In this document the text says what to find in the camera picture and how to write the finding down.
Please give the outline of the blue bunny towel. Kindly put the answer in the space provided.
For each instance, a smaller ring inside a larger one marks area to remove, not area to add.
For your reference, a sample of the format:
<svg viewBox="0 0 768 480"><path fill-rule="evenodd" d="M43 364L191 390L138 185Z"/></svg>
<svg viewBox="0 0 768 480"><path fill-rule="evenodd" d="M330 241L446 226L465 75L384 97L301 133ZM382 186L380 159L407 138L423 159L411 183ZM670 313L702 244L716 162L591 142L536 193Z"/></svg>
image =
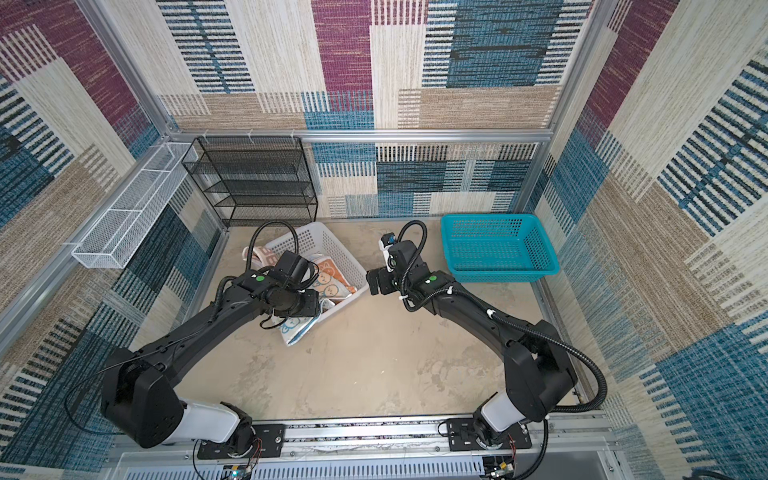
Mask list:
<svg viewBox="0 0 768 480"><path fill-rule="evenodd" d="M329 300L320 301L320 313L315 317L288 318L280 327L279 332L284 343L290 347L298 343L315 325L324 321L336 304Z"/></svg>

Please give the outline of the white plastic basket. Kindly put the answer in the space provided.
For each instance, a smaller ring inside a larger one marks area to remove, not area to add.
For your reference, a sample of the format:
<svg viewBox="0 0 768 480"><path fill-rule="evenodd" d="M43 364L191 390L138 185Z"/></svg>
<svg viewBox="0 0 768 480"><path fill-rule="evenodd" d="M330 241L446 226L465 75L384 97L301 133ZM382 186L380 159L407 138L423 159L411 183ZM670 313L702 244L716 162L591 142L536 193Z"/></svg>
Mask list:
<svg viewBox="0 0 768 480"><path fill-rule="evenodd" d="M324 310L318 320L334 315L349 306L368 290L366 270L341 243L341 241L321 222L312 222L296 229L299 241L299 254L320 264L318 257L329 257L336 265L341 276L356 291L334 307Z"/></svg>

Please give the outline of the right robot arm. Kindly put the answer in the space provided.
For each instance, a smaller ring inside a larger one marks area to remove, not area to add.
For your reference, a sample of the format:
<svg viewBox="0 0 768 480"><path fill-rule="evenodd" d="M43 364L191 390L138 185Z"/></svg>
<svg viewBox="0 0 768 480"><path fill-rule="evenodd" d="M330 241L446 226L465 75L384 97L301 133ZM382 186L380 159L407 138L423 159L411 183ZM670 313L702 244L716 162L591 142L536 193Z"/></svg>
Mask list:
<svg viewBox="0 0 768 480"><path fill-rule="evenodd" d="M569 354L551 324L531 324L501 312L443 271L411 282L404 301L456 323L502 361L504 388L473 413L475 436L485 448L500 444L514 424L544 420L577 383Z"/></svg>

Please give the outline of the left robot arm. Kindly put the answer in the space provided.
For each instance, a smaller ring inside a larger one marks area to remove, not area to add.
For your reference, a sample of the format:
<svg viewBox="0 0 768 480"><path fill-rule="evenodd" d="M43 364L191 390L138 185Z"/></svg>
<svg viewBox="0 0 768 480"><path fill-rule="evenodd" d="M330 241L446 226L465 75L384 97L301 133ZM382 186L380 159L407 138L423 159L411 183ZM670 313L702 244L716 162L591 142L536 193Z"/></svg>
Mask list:
<svg viewBox="0 0 768 480"><path fill-rule="evenodd" d="M287 320L319 312L314 289L261 271L227 276L214 301L186 323L136 351L113 351L101 383L101 413L143 448L195 439L243 455L256 439L251 417L227 402L182 399L176 386L211 350L256 318Z"/></svg>

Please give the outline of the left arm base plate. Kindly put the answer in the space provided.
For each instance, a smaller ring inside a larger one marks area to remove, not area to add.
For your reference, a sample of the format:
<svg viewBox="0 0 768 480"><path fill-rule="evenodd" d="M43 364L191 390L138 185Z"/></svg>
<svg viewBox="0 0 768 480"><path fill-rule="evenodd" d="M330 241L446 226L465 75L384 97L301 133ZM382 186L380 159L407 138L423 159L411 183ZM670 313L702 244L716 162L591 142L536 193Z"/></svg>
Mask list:
<svg viewBox="0 0 768 480"><path fill-rule="evenodd" d="M197 460L256 460L281 455L285 424L256 424L239 428L224 443L202 441Z"/></svg>

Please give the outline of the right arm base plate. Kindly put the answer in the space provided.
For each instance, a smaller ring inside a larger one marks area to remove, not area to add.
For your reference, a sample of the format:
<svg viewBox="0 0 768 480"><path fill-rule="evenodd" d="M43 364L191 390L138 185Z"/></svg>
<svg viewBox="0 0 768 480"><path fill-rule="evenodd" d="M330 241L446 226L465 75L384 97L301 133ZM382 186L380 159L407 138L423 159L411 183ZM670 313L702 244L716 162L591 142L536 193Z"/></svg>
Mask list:
<svg viewBox="0 0 768 480"><path fill-rule="evenodd" d="M532 441L523 425L514 423L498 432L480 418L452 417L438 424L438 433L448 439L451 451L530 449Z"/></svg>

